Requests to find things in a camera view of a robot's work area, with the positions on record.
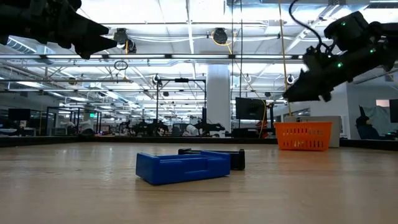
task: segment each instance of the blue object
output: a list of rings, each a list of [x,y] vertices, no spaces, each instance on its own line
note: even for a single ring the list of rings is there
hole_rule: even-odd
[[[229,175],[230,155],[202,151],[200,154],[152,156],[137,153],[136,175],[150,184],[209,179]]]

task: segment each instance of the wooden table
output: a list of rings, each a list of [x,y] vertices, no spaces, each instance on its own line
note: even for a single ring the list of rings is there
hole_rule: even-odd
[[[151,186],[136,153],[246,150],[230,177]],[[1,223],[397,223],[398,153],[79,143],[0,149]]]

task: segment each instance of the computer monitor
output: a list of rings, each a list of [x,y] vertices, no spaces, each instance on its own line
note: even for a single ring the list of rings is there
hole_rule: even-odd
[[[398,123],[398,100],[390,100],[390,122]]]
[[[30,109],[8,109],[8,119],[11,121],[28,121],[30,119]]]
[[[262,100],[250,98],[236,98],[236,119],[259,120],[264,118],[265,106]]]

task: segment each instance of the orange basket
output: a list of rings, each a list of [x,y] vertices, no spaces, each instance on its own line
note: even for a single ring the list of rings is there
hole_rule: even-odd
[[[331,122],[274,123],[280,150],[326,151]]]

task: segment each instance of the yellow pole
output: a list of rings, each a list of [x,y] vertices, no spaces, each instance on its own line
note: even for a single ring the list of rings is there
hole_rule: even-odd
[[[285,89],[287,90],[287,72],[286,72],[286,56],[285,56],[285,42],[284,42],[284,28],[282,20],[282,7],[281,0],[279,0],[279,25],[280,25],[280,38],[282,39],[282,55],[284,59],[284,72],[285,72]],[[287,107],[289,109],[289,116],[292,115],[292,110],[290,109],[290,103],[287,102]]]

